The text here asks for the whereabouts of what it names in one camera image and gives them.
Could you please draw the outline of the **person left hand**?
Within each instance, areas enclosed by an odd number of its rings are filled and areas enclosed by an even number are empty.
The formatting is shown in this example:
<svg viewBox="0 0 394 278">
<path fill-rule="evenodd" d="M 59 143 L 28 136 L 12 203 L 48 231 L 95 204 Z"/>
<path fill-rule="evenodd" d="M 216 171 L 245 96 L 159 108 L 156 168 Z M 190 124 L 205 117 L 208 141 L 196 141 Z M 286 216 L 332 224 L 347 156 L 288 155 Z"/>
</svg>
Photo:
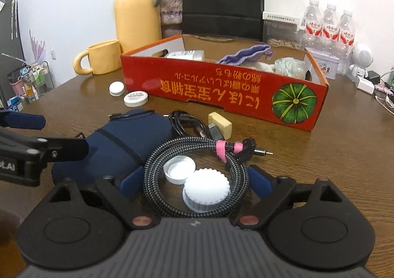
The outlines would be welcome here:
<svg viewBox="0 0 394 278">
<path fill-rule="evenodd" d="M 17 216 L 1 211 L 0 274 L 3 278 L 15 277 L 25 268 L 24 260 L 16 243 L 19 224 L 20 221 Z"/>
</svg>

